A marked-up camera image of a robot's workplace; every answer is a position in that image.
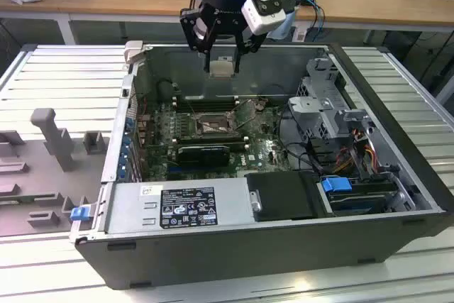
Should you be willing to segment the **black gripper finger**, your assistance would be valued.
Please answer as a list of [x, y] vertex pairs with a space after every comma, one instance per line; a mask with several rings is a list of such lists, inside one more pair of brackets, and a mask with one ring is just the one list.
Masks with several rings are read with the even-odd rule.
[[179, 21], [192, 51], [205, 55], [204, 71], [210, 71], [211, 49], [214, 44], [213, 11], [209, 7], [182, 9]]
[[242, 56], [247, 55], [248, 53], [256, 53], [262, 43], [265, 40], [265, 34], [262, 35], [254, 35], [252, 34], [250, 40], [244, 41], [243, 34], [238, 33], [235, 35], [236, 40], [236, 50], [235, 50], [235, 65], [234, 65], [234, 72], [239, 73], [240, 71], [240, 61]]

